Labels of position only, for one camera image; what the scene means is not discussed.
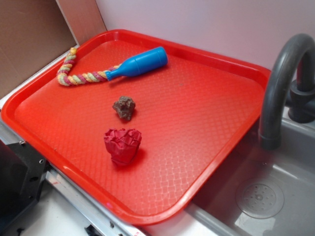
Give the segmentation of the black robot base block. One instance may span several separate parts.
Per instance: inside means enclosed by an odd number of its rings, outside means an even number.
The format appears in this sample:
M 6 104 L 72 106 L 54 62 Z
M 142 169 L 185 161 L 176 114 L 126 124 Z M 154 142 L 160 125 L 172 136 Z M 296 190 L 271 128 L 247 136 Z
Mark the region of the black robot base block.
M 39 202 L 48 163 L 28 143 L 0 143 L 0 232 Z

